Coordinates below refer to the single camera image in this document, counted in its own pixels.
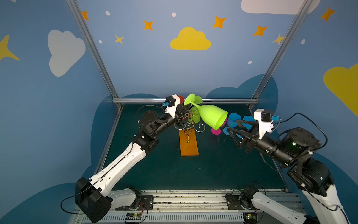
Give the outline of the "blue wine glass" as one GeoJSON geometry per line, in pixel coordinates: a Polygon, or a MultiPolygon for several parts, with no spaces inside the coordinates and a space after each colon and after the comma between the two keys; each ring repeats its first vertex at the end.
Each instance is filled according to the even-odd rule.
{"type": "Polygon", "coordinates": [[[231,113],[228,116],[227,127],[223,130],[225,135],[229,136],[229,133],[227,131],[229,128],[235,128],[238,126],[238,124],[236,123],[237,120],[241,120],[241,116],[237,113],[231,113]]]}
{"type": "Polygon", "coordinates": [[[237,120],[237,128],[250,133],[257,125],[257,121],[251,116],[245,116],[242,120],[237,120]]]}

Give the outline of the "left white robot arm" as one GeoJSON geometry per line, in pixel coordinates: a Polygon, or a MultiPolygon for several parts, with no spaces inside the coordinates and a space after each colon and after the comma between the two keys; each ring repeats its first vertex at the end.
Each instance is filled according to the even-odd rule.
{"type": "Polygon", "coordinates": [[[139,120],[140,128],[131,139],[128,147],[91,178],[80,178],[76,183],[75,203],[92,223],[100,221],[110,210],[140,207],[142,194],[133,187],[125,188],[116,194],[111,191],[116,183],[139,161],[151,153],[159,143],[158,136],[172,125],[182,126],[190,104],[174,107],[174,115],[161,117],[154,110],[148,110],[139,120]]]}

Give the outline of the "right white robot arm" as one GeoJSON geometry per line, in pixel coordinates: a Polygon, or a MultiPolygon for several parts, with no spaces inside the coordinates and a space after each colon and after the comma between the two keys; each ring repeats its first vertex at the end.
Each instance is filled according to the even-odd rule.
{"type": "Polygon", "coordinates": [[[312,158],[321,148],[321,142],[303,128],[285,131],[283,140],[274,140],[267,134],[259,136],[258,122],[250,121],[251,129],[229,128],[227,132],[238,148],[245,147],[249,152],[256,148],[259,152],[288,168],[287,175],[304,193],[315,212],[315,216],[305,215],[290,209],[254,186],[248,186],[240,195],[226,195],[230,209],[262,211],[283,224],[348,224],[350,221],[337,195],[331,172],[322,162],[312,158]]]}

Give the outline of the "pink wine glass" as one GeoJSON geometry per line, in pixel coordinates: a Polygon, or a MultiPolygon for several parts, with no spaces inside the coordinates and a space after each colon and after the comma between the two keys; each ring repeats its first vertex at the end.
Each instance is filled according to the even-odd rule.
{"type": "MultiPolygon", "coordinates": [[[[227,118],[225,119],[224,123],[221,125],[221,127],[224,127],[226,125],[226,122],[227,122],[227,118]]],[[[214,134],[214,135],[220,135],[222,132],[222,130],[220,128],[218,128],[217,130],[215,129],[211,129],[211,133],[214,134]]]]}

